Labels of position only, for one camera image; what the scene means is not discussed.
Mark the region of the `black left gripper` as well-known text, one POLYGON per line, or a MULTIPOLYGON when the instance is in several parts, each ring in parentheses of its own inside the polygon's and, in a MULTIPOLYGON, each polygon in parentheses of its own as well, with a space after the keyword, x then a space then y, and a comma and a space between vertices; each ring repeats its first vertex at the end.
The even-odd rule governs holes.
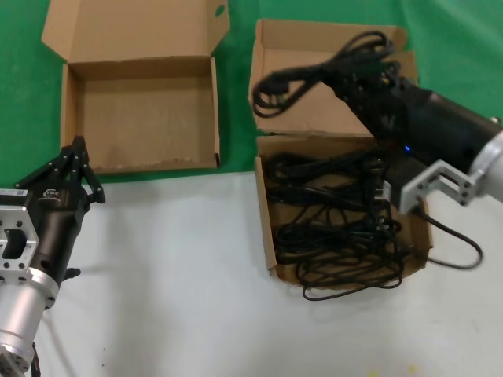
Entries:
POLYGON ((30 267, 60 283, 84 215, 93 203, 105 203, 104 189, 90 167, 84 137, 74 137, 56 157, 20 179, 14 188, 31 191, 37 204, 39 244, 30 267))

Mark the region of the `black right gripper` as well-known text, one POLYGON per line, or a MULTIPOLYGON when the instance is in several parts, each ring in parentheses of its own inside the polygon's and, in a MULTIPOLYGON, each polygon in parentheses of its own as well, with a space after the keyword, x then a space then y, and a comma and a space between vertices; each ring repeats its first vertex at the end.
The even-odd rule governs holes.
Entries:
POLYGON ((426 164, 441 159, 467 173, 476 156, 500 133, 493 121, 418 88, 400 71, 388 69, 378 77, 343 79, 332 85, 332 91, 377 138, 391 136, 405 105, 403 142, 426 164))

